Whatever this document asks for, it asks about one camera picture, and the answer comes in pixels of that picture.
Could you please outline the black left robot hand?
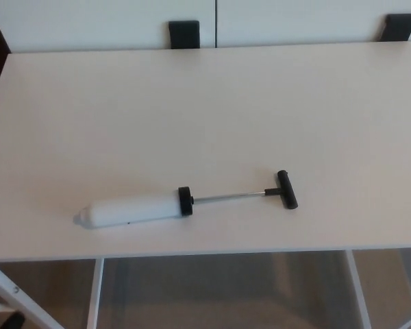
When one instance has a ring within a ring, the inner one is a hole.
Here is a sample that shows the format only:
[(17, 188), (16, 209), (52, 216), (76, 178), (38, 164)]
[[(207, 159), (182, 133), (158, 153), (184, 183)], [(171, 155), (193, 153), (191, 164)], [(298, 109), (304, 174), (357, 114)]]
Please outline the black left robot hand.
[(2, 324), (1, 329), (21, 329), (26, 321), (24, 314), (13, 312)]

